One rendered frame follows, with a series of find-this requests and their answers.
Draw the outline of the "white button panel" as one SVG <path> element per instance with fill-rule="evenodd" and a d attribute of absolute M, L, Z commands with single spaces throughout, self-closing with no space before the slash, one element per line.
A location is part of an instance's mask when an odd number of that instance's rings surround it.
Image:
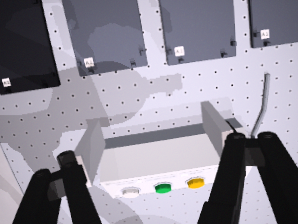
<path fill-rule="evenodd" d="M 220 161 L 202 123 L 107 138 L 105 143 L 100 184 L 112 198 L 213 184 Z"/>

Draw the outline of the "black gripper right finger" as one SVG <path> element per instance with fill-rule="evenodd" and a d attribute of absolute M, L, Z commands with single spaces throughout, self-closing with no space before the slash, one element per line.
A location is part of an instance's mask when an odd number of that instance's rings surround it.
<path fill-rule="evenodd" d="M 298 224 L 298 167 L 277 134 L 246 138 L 209 100 L 200 103 L 203 128 L 221 158 L 197 224 L 239 224 L 246 166 L 257 166 L 277 224 Z"/>

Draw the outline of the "black rectangular plate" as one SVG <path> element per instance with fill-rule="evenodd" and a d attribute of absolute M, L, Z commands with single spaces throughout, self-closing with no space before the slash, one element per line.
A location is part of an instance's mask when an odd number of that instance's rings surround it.
<path fill-rule="evenodd" d="M 0 0 L 0 95 L 60 85 L 42 0 Z"/>

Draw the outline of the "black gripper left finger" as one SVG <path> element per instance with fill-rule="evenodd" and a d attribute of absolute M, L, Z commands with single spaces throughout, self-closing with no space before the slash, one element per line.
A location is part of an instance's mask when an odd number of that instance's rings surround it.
<path fill-rule="evenodd" d="M 32 175 L 12 224 L 57 224 L 65 196 L 73 224 L 102 224 L 87 187 L 93 185 L 105 146 L 99 120 L 91 121 L 75 150 L 57 155 L 60 170 Z"/>

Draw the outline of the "grey perforated base plate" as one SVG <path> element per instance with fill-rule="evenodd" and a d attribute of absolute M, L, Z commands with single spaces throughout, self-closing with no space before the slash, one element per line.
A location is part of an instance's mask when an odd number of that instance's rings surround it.
<path fill-rule="evenodd" d="M 22 195 L 37 170 L 60 170 L 57 155 L 74 151 L 93 120 L 104 139 L 200 124 L 200 101 L 209 100 L 251 138 L 265 74 L 257 134 L 276 133 L 298 167 L 298 42 L 251 48 L 248 0 L 233 1 L 236 57 L 168 66 L 159 0 L 138 0 L 148 65 L 80 77 L 62 0 L 42 0 L 61 85 L 0 96 L 0 148 Z M 99 164 L 88 190 L 102 224 L 197 224 L 212 186 L 113 199 Z M 245 178 L 239 224 L 277 224 L 256 166 Z"/>

